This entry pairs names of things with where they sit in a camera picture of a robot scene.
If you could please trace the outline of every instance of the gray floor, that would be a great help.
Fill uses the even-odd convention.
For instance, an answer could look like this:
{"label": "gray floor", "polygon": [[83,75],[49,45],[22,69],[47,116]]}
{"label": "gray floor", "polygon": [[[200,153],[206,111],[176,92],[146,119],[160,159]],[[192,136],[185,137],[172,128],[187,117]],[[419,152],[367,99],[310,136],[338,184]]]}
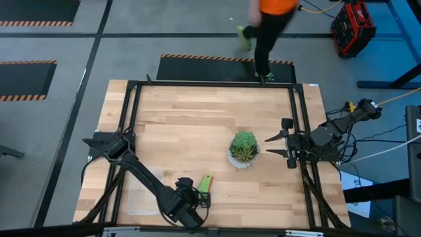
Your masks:
{"label": "gray floor", "polygon": [[[324,9],[332,4],[312,0]],[[406,1],[392,0],[418,53],[421,27]],[[73,26],[62,29],[0,27],[1,32],[94,33],[105,0],[82,1]],[[368,4],[378,33],[401,34],[386,4]],[[336,14],[338,8],[330,10]],[[247,21],[247,3],[233,1],[119,0],[114,1],[106,33],[221,33],[234,32]],[[298,12],[287,33],[328,33],[331,18]],[[0,103],[0,144],[26,152],[23,159],[0,159],[0,229],[32,225],[64,126],[90,54],[93,38],[0,39],[0,61],[56,59],[59,64],[45,101]],[[235,38],[118,38],[102,39],[89,77],[84,99],[55,190],[46,225],[71,223],[80,190],[80,171],[88,148],[82,138],[94,132],[107,83],[112,79],[144,80],[156,76],[162,53],[252,57]],[[374,39],[354,59],[340,59],[332,39],[279,39],[270,57],[293,61],[298,83],[320,85],[325,110],[340,108],[345,101],[363,97],[383,101],[405,93],[400,90],[360,90],[357,80],[394,80],[416,65],[403,38]],[[382,118],[359,123],[353,134],[363,138],[405,123],[406,105],[419,105],[416,93],[383,106]],[[404,140],[405,129],[382,139]],[[379,143],[359,144],[362,157],[384,149]],[[360,174],[376,182],[408,176],[406,149],[356,163]],[[355,173],[353,167],[342,167]]]}

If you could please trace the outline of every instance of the hazard tape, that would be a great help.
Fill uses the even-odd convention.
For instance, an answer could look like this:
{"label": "hazard tape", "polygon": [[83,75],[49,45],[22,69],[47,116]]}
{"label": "hazard tape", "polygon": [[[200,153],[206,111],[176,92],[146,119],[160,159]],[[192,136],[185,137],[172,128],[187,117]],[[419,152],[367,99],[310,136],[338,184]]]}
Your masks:
{"label": "hazard tape", "polygon": [[57,64],[57,60],[0,61],[0,65],[43,64],[43,63],[54,63],[54,64]]}
{"label": "hazard tape", "polygon": [[47,95],[0,95],[0,102],[44,100]]}
{"label": "hazard tape", "polygon": [[[172,57],[172,58],[179,58],[179,59],[209,59],[209,60],[223,60],[223,61],[238,61],[238,62],[254,62],[254,59],[244,59],[244,58],[236,58],[236,57],[213,57],[213,56],[196,56],[196,55],[176,55],[176,54],[163,54],[163,57]],[[278,64],[288,64],[293,65],[293,62],[290,61],[282,61],[282,60],[269,60],[269,63],[278,63]]]}
{"label": "hazard tape", "polygon": [[67,21],[0,21],[0,26],[71,26]]}

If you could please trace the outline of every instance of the green tool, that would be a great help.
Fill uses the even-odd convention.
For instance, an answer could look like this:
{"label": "green tool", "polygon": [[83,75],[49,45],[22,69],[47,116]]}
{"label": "green tool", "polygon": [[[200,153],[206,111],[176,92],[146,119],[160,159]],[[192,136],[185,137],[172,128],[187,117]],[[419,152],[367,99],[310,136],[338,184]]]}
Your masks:
{"label": "green tool", "polygon": [[202,194],[209,193],[209,191],[211,190],[212,180],[213,180],[212,175],[210,174],[203,175],[202,181],[197,187],[197,190],[201,192]]}

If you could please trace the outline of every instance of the succulent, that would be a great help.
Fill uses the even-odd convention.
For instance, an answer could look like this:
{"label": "succulent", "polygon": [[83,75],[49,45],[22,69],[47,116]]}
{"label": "succulent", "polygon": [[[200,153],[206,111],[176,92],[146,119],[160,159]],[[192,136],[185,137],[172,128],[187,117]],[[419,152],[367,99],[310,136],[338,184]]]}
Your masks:
{"label": "succulent", "polygon": [[241,162],[251,161],[257,151],[257,141],[252,132],[241,131],[235,135],[230,147],[231,154]]}

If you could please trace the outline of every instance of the white pot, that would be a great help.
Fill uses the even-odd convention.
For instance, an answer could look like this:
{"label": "white pot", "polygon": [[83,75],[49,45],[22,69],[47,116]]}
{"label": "white pot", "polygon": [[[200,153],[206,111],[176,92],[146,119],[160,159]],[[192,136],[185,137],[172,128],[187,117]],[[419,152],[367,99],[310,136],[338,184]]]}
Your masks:
{"label": "white pot", "polygon": [[247,167],[250,167],[251,164],[255,162],[257,160],[257,157],[259,156],[259,153],[260,153],[259,147],[257,146],[257,154],[249,162],[241,162],[241,161],[238,161],[231,153],[230,147],[233,141],[234,139],[231,141],[230,146],[228,147],[228,152],[226,154],[228,161],[231,163],[232,166],[234,166],[237,169],[245,169]]}

